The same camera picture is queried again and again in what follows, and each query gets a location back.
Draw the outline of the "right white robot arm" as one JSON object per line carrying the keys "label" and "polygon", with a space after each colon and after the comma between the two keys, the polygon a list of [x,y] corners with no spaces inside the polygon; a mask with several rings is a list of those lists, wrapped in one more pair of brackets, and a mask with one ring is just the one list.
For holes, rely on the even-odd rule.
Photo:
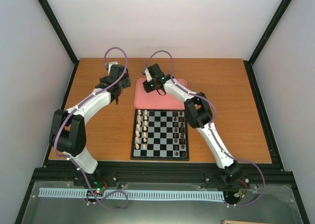
{"label": "right white robot arm", "polygon": [[172,75],[165,75],[158,64],[145,67],[142,74],[146,77],[143,87],[147,93],[161,90],[184,104],[185,119],[192,128],[201,134],[210,148],[220,170],[221,183],[225,187],[234,185],[239,179],[241,168],[216,130],[214,116],[205,94],[191,91]]}

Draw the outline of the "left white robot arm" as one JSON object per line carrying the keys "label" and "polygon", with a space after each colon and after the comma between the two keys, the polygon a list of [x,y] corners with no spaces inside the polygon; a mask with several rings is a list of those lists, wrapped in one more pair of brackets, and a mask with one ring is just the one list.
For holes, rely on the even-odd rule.
{"label": "left white robot arm", "polygon": [[80,103],[67,109],[55,111],[52,120],[49,144],[55,153],[74,162],[83,170],[85,180],[92,186],[102,181],[102,173],[96,169],[97,161],[86,148],[86,124],[102,108],[113,101],[118,103],[123,89],[131,86],[128,69],[112,62],[108,75]]}

